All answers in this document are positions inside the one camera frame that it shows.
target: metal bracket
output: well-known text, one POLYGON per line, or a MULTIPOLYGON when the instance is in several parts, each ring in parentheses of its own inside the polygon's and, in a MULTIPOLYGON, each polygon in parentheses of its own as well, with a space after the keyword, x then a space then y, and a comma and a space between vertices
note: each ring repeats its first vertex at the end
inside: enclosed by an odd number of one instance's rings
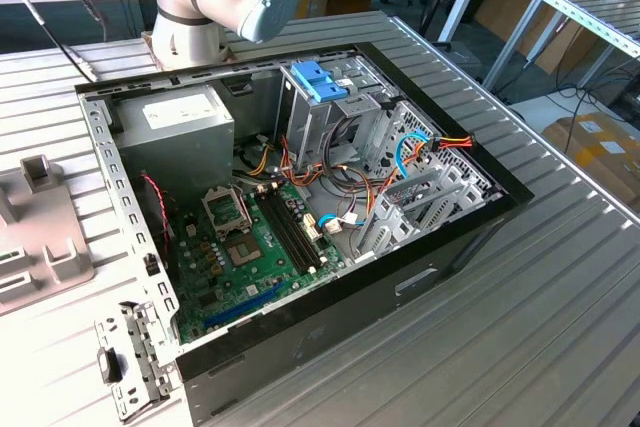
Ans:
POLYGON ((111 384, 118 417, 129 423, 169 398, 173 364, 160 368, 150 324, 157 320, 152 304, 120 304, 120 311, 95 322, 102 379, 111 384))

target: metal grooved table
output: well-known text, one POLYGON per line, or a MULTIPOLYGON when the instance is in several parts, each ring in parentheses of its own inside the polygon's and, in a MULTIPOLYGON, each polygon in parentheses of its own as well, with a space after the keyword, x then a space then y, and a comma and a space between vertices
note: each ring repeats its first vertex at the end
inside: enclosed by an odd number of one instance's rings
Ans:
POLYGON ((583 87, 595 75, 616 48, 633 58, 640 56, 640 0, 532 0, 484 80, 485 89, 494 87, 543 3, 557 12, 531 49, 529 59, 544 48, 564 16, 609 43, 582 78, 579 87, 583 87))
MULTIPOLYGON (((640 409, 638 219, 398 20, 303 20, 232 46, 247 59, 356 41, 393 59, 536 199, 457 277, 211 425, 628 425, 640 409)), ((103 79, 155 70, 141 41, 78 51, 103 79)), ((0 72, 0 171, 35 153, 62 165, 97 267, 91 282, 0 318, 2 424, 115 427, 92 324, 139 291, 74 98, 80 78, 53 50, 0 57, 0 72)), ((188 419, 178 391, 134 425, 188 419)))

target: blue drive bay latch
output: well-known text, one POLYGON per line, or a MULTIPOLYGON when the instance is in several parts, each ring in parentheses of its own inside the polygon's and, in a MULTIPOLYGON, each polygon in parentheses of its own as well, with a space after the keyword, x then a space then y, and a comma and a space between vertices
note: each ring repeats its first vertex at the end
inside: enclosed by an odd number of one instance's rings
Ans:
POLYGON ((299 62, 291 66, 293 75, 316 99, 317 102, 344 99, 349 91, 338 86, 327 72, 317 62, 299 62))

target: ram slot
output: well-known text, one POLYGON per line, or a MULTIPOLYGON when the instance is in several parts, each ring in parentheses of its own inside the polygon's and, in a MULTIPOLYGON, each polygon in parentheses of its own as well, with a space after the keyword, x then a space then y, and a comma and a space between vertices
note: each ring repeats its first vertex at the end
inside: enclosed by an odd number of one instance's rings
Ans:
POLYGON ((270 193, 256 202, 298 273, 304 275, 310 267, 321 267, 320 257, 284 200, 277 193, 270 193))

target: green circuit board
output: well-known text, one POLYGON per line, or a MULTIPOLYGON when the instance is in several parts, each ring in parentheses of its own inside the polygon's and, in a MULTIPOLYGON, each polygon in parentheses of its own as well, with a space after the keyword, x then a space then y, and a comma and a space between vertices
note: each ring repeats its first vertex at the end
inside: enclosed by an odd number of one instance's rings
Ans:
MULTIPOLYGON (((294 218, 299 220, 308 213, 294 186, 286 184, 275 195, 286 202, 294 218)), ((176 237, 171 258, 177 275, 172 283, 180 302, 176 321, 182 343, 321 281, 345 266, 338 250, 322 236, 311 242, 324 260, 322 267, 311 273, 299 272, 258 206, 258 199, 254 194, 242 199, 252 221, 250 232, 234 231, 226 239, 219 239, 202 203, 170 220, 176 237), (234 309, 240 313, 234 315, 234 309)), ((228 202, 216 208, 224 211, 221 214, 225 218, 232 215, 228 202)))

